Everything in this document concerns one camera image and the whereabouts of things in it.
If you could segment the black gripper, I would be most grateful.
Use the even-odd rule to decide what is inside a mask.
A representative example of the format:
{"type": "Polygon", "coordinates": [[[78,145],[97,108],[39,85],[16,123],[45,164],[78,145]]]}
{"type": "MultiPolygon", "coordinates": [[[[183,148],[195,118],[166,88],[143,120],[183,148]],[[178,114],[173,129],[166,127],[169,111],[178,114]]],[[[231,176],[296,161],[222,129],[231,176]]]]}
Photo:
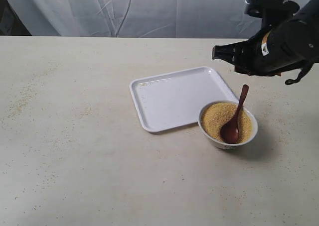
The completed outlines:
{"type": "Polygon", "coordinates": [[[270,74],[265,67],[254,63],[261,57],[262,39],[270,31],[270,29],[262,29],[248,40],[227,45],[215,45],[212,48],[211,59],[219,59],[233,65],[234,71],[239,74],[270,74]]]}

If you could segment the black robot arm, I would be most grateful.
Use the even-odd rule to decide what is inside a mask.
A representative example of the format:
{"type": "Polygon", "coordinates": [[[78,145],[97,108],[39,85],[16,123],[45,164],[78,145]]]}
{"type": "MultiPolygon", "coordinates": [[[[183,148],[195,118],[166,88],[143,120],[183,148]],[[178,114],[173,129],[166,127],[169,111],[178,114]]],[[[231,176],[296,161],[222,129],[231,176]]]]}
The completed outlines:
{"type": "Polygon", "coordinates": [[[246,41],[216,45],[212,59],[246,75],[274,76],[319,61],[319,0],[300,7],[291,0],[245,0],[245,14],[261,29],[246,41]]]}

